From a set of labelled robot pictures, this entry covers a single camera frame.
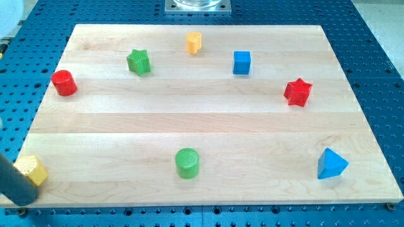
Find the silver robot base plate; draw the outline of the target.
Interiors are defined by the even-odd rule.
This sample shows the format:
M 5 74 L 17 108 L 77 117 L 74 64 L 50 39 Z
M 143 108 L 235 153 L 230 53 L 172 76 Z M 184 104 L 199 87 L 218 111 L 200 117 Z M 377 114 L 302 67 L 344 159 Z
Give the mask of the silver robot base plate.
M 229 15 L 231 0 L 165 0 L 166 15 Z

